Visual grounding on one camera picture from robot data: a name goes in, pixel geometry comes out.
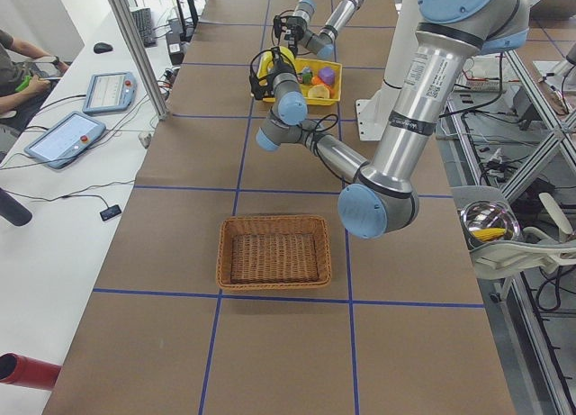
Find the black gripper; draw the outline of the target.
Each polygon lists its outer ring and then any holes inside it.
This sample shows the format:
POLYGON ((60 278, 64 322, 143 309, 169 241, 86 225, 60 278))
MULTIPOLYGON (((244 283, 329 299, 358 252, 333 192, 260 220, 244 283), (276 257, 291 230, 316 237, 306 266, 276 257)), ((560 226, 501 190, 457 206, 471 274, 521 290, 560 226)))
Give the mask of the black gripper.
POLYGON ((287 21, 284 40, 289 50, 297 50, 300 40, 304 37, 307 30, 306 22, 287 21))
POLYGON ((283 73, 291 72, 291 51, 287 48, 271 48, 272 66, 269 76, 276 78, 283 73))

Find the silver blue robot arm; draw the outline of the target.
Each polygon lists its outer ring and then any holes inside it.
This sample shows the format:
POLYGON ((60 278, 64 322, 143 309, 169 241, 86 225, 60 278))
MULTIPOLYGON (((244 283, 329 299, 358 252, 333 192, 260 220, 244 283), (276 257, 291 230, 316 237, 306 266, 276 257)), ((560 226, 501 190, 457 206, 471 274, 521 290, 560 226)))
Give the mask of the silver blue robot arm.
POLYGON ((334 53, 339 32, 347 25, 363 2, 364 0, 340 0, 321 30, 315 33, 309 25, 316 5, 313 0, 299 0, 293 13, 286 20, 284 37, 287 39, 289 50, 297 56, 298 48, 303 48, 320 59, 330 59, 334 53))
POLYGON ((338 197, 340 220, 353 235, 373 239, 410 225, 419 198, 411 175, 446 108, 467 59, 522 46, 531 0, 403 0, 398 26, 414 17, 417 46, 402 87, 388 113, 379 113, 383 132, 372 158, 364 158, 308 117, 295 68, 272 48, 273 68, 253 78, 253 95, 265 92, 274 104, 257 132, 262 149, 299 143, 347 180, 338 197))

